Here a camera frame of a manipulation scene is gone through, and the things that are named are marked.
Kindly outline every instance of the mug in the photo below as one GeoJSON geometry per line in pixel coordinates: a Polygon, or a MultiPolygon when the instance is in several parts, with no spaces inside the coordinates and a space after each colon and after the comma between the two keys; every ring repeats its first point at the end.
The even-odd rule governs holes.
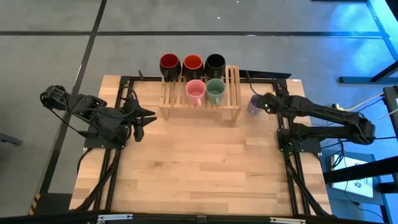
{"type": "Polygon", "coordinates": [[[184,65],[182,67],[182,75],[190,80],[201,80],[202,76],[205,74],[205,69],[203,68],[203,62],[201,58],[197,55],[188,55],[184,60],[184,65]]]}
{"type": "Polygon", "coordinates": [[[251,96],[249,103],[248,103],[248,108],[247,108],[249,114],[256,115],[260,111],[262,111],[261,108],[256,107],[259,99],[260,99],[260,95],[254,94],[251,96]]]}
{"type": "Polygon", "coordinates": [[[187,83],[185,91],[192,104],[202,106],[206,92],[204,82],[201,80],[191,80],[187,83]]]}
{"type": "Polygon", "coordinates": [[[164,81],[169,82],[176,79],[181,74],[181,63],[174,54],[165,54],[160,58],[160,72],[164,76],[164,81]]]}
{"type": "Polygon", "coordinates": [[[212,78],[223,78],[225,74],[225,58],[219,54],[212,54],[206,59],[206,76],[212,78]]]}
{"type": "Polygon", "coordinates": [[[225,83],[219,78],[214,78],[207,81],[206,95],[210,102],[218,105],[225,92],[225,83]]]}

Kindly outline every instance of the black mug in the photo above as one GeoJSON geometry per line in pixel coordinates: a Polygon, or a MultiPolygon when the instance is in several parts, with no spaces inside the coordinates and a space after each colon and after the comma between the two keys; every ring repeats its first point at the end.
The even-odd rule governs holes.
{"type": "Polygon", "coordinates": [[[225,74],[225,58],[219,54],[212,54],[206,59],[206,76],[209,79],[223,78],[225,74]]]}
{"type": "Polygon", "coordinates": [[[164,81],[169,82],[177,79],[181,74],[181,63],[174,54],[165,54],[160,58],[160,72],[164,76],[164,81]]]}
{"type": "Polygon", "coordinates": [[[182,66],[182,75],[190,80],[201,80],[202,76],[205,74],[205,69],[203,68],[203,62],[201,58],[197,55],[188,55],[184,60],[184,65],[182,66]]]}

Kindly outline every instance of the metal table leg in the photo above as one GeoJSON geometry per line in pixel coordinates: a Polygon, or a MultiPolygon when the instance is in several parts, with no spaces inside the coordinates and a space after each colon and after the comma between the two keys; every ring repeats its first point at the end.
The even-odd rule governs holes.
{"type": "Polygon", "coordinates": [[[340,83],[398,84],[398,78],[388,78],[395,72],[398,72],[398,61],[373,77],[339,77],[338,80],[340,83]]]}
{"type": "Polygon", "coordinates": [[[14,137],[11,137],[11,136],[9,136],[9,135],[7,135],[7,134],[3,134],[3,133],[0,133],[0,141],[1,141],[1,142],[9,142],[9,143],[15,144],[15,145],[20,145],[20,144],[22,144],[22,141],[21,141],[21,140],[16,139],[16,138],[14,138],[14,137]]]}

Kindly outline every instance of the gray floor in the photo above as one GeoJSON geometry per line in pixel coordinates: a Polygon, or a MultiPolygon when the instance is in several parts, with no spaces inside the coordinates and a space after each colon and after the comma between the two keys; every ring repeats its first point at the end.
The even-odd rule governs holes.
{"type": "MultiPolygon", "coordinates": [[[[91,30],[100,2],[0,0],[0,31],[91,30]]],[[[381,0],[372,3],[385,11],[381,0]]],[[[394,30],[396,25],[390,22],[387,27],[394,30]]],[[[113,0],[106,5],[99,29],[377,31],[365,3],[310,0],[113,0]]],[[[87,37],[0,37],[0,132],[24,140],[22,147],[0,144],[0,201],[5,202],[0,203],[0,216],[24,215],[30,206],[60,124],[41,106],[38,95],[51,84],[72,88],[87,41],[87,37]]],[[[137,75],[140,69],[144,75],[159,75],[159,57],[168,52],[181,60],[191,53],[206,58],[217,52],[242,69],[292,73],[292,78],[303,80],[305,94],[314,102],[345,107],[381,92],[384,85],[342,85],[337,82],[339,76],[372,76],[394,61],[380,38],[97,37],[80,93],[97,95],[105,74],[137,75]]],[[[364,111],[370,120],[385,113],[382,103],[364,111]]],[[[86,128],[77,119],[71,125],[86,128]]],[[[377,129],[378,137],[394,134],[388,119],[376,126],[386,127],[377,129]]],[[[83,138],[68,130],[50,192],[72,192],[82,145],[83,138]]],[[[347,144],[346,150],[374,153],[376,159],[398,154],[394,139],[372,146],[347,144]]],[[[397,199],[389,196],[391,211],[398,210],[393,202],[397,199]]],[[[332,200],[331,204],[339,217],[379,221],[351,203],[332,200]]]]}
{"type": "Polygon", "coordinates": [[[24,141],[0,143],[1,216],[26,214],[32,203],[60,124],[39,94],[56,83],[72,89],[87,40],[0,37],[0,132],[24,141]]]}

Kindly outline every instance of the wooden dish rack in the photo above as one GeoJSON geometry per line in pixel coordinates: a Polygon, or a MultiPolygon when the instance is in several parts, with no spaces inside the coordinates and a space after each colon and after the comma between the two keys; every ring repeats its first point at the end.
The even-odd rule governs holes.
{"type": "MultiPolygon", "coordinates": [[[[208,78],[204,77],[202,80],[207,83],[208,78]]],[[[237,65],[227,65],[223,80],[226,84],[226,89],[219,105],[210,103],[207,97],[205,97],[202,107],[198,107],[191,104],[187,98],[187,94],[185,93],[187,80],[185,77],[180,75],[176,80],[171,82],[165,82],[163,78],[159,108],[164,119],[167,120],[169,118],[169,111],[171,110],[230,110],[232,121],[235,122],[242,110],[239,67],[237,65]]]]}

